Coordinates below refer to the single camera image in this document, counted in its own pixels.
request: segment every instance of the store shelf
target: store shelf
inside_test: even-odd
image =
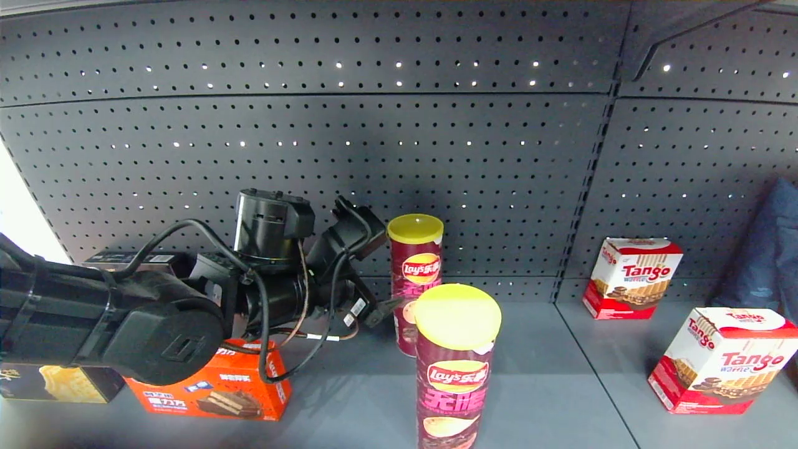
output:
[[[798,420],[798,389],[784,374],[745,415],[671,415],[659,403],[646,378],[694,304],[661,304],[651,321],[594,321],[581,304],[556,307],[641,448],[795,445],[788,429]]]
[[[534,441],[546,448],[634,448],[554,305],[502,308],[478,447]],[[305,343],[286,354],[289,364]],[[0,447],[415,447],[413,373],[413,360],[396,349],[393,329],[385,326],[352,344],[325,347],[294,381],[280,423],[148,415],[125,389],[108,406],[0,401]]]

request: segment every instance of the barcode sticker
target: barcode sticker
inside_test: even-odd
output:
[[[148,262],[152,262],[154,264],[163,264],[164,262],[169,262],[172,260],[174,256],[167,256],[165,254],[159,254],[157,256],[153,256],[152,259],[148,260]]]
[[[657,382],[657,380],[653,376],[649,377],[649,384],[654,389],[654,392],[657,393],[657,396],[659,396],[659,399],[662,401],[662,403],[665,404],[665,407],[668,410],[674,408],[674,403],[670,402],[670,399],[668,399],[668,396],[662,390],[662,387],[660,386],[659,382]]]
[[[354,322],[355,317],[360,315],[360,312],[363,312],[364,308],[365,308],[365,301],[363,300],[363,298],[358,298],[358,301],[354,303],[354,306],[352,306],[352,308],[350,309],[351,313],[347,313],[346,316],[344,317],[344,324],[346,324],[347,326],[351,326],[352,323]]]

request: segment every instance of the pegboard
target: pegboard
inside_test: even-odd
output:
[[[0,105],[606,93],[628,2],[158,2],[2,20]]]
[[[377,300],[390,298],[391,279],[389,277],[366,277],[365,284]],[[499,302],[552,302],[559,278],[557,277],[518,277],[518,276],[446,276],[447,284],[473,285]]]
[[[620,99],[566,277],[589,277],[605,236],[666,236],[678,278],[718,278],[779,176],[796,179],[798,106]]]
[[[635,17],[629,42],[650,26]],[[744,11],[661,44],[620,94],[798,103],[797,52],[798,15]]]
[[[564,279],[557,293],[557,302],[582,302],[587,282],[588,279]],[[690,302],[701,307],[706,304],[716,287],[716,279],[676,279],[668,285],[663,300]]]
[[[3,137],[68,254],[198,217],[231,243],[240,189],[337,194],[446,225],[444,274],[557,276],[604,95],[165,97],[5,108]],[[167,249],[208,249],[183,232]],[[363,274],[389,272],[375,252]]]

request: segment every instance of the snack box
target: snack box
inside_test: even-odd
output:
[[[0,395],[6,399],[108,403],[123,386],[110,368],[0,364]]]
[[[260,343],[228,342],[260,348]],[[270,348],[274,346],[274,342],[269,342]],[[269,353],[266,368],[271,377],[285,372],[279,352]],[[291,396],[288,380],[274,384],[261,382],[257,355],[225,348],[219,348],[204,368],[183,382],[158,387],[125,380],[144,409],[169,415],[279,421]]]
[[[695,308],[648,382],[671,413],[739,415],[798,349],[798,328],[767,308]]]
[[[582,302],[596,320],[648,320],[681,256],[667,239],[607,238]]]

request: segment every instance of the black cable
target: black cable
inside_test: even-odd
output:
[[[258,349],[245,348],[237,344],[228,343],[227,341],[223,341],[222,344],[219,345],[219,347],[229,349],[235,352],[241,352],[242,354],[249,354],[250,356],[257,356],[258,354],[260,354],[260,351]]]
[[[349,253],[345,252],[344,256],[338,259],[338,262],[335,264],[335,269],[333,270],[333,285],[330,288],[330,308],[327,310],[327,328],[324,329],[322,333],[322,338],[318,341],[318,343],[313,346],[313,349],[310,350],[307,356],[302,359],[301,362],[296,364],[293,368],[288,370],[287,372],[278,375],[277,377],[269,377],[266,373],[266,357],[268,355],[268,338],[269,338],[269,326],[263,325],[263,333],[260,339],[260,357],[258,359],[258,375],[260,376],[261,381],[264,383],[277,383],[282,382],[285,379],[293,376],[297,371],[302,369],[311,359],[316,355],[319,349],[322,348],[322,345],[327,340],[327,336],[330,335],[330,330],[333,328],[333,320],[335,318],[335,284],[338,280],[338,274],[341,271],[341,267],[344,265],[344,262],[349,260]]]
[[[310,359],[312,359],[316,355],[318,350],[322,348],[322,345],[324,344],[325,341],[327,341],[327,337],[330,335],[330,330],[333,328],[333,321],[335,319],[335,290],[336,286],[338,285],[338,276],[340,275],[341,268],[343,267],[344,262],[350,260],[351,254],[357,253],[358,251],[363,249],[371,240],[373,233],[371,232],[369,223],[365,220],[365,218],[361,217],[361,215],[356,210],[354,210],[354,208],[349,207],[346,204],[346,201],[339,201],[338,203],[341,204],[345,209],[349,210],[349,212],[352,215],[354,215],[355,218],[357,218],[363,224],[363,226],[365,227],[365,237],[360,241],[358,241],[356,244],[354,244],[352,248],[345,248],[344,254],[335,263],[335,268],[333,269],[333,276],[331,278],[332,287],[330,288],[330,308],[327,310],[327,328],[322,333],[322,338],[318,341],[318,343],[316,343],[315,346],[313,346],[313,349],[310,350],[308,355],[305,356],[305,358],[302,359],[301,362],[299,362],[289,371],[283,373],[282,375],[278,375],[277,377],[269,377],[269,375],[266,373],[266,358],[268,355],[267,349],[269,344],[268,342],[269,325],[268,325],[268,320],[262,322],[260,357],[258,359],[258,375],[260,376],[261,381],[264,383],[282,382],[283,380],[293,376],[297,371],[299,371],[302,367],[304,367],[305,364],[310,362]],[[268,304],[267,303],[263,304],[265,305],[261,305],[261,308],[266,308],[267,310]],[[267,318],[267,314],[268,310],[264,313],[264,317]]]
[[[225,245],[221,239],[219,239],[219,236],[213,232],[213,229],[211,229],[202,221],[196,220],[194,218],[188,218],[187,220],[177,221],[161,231],[158,235],[154,236],[144,247],[139,250],[127,267],[113,273],[114,279],[121,280],[126,277],[130,277],[141,266],[141,263],[144,262],[144,259],[147,257],[147,255],[152,252],[152,250],[155,249],[160,242],[164,241],[166,237],[171,236],[175,231],[178,231],[182,228],[187,228],[188,226],[194,226],[195,228],[198,228],[202,234],[204,234],[205,237],[207,237],[207,239],[213,243],[216,249],[219,250],[219,252],[221,252],[228,260],[230,260],[230,262],[235,264],[236,267],[241,268],[244,272],[251,271],[250,266],[241,260],[241,258],[233,250],[228,248],[228,246]]]

